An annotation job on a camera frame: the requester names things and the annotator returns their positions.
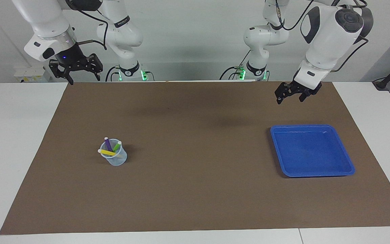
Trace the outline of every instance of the purple marker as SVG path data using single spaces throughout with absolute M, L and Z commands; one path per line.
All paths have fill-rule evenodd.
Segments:
M 109 142 L 108 137 L 105 137 L 105 144 L 106 147 L 108 148 L 108 151 L 112 151 L 111 143 Z

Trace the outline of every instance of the blue plastic crate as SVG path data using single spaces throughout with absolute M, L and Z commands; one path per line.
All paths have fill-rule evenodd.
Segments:
M 286 176 L 350 176 L 355 172 L 344 145 L 330 125 L 276 125 L 270 132 Z

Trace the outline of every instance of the brown mat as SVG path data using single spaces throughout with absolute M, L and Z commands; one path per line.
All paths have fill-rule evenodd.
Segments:
M 278 85 L 68 86 L 0 234 L 390 226 L 390 183 L 334 86 L 277 105 Z M 287 178 L 284 124 L 334 126 L 356 173 Z M 96 152 L 104 136 L 126 163 Z

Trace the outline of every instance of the table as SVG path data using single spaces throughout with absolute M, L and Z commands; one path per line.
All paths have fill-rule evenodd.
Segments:
M 0 84 L 0 228 L 66 83 Z M 390 181 L 390 94 L 371 83 L 334 83 Z M 0 236 L 0 243 L 387 243 L 390 227 L 69 233 Z

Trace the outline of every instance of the cup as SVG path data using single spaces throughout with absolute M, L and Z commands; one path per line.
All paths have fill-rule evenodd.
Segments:
M 109 142 L 111 143 L 111 148 L 113 148 L 119 142 L 119 140 L 109 139 Z M 100 146 L 100 149 L 109 151 L 108 148 L 106 147 L 105 142 L 102 143 L 102 146 Z M 109 155 L 102 154 L 102 153 L 100 155 L 102 155 L 102 157 L 104 157 L 113 166 L 120 166 L 120 165 L 124 164 L 124 162 L 127 160 L 127 153 L 126 153 L 126 151 L 124 151 L 124 148 L 122 145 L 115 152 L 114 156 L 109 156 Z

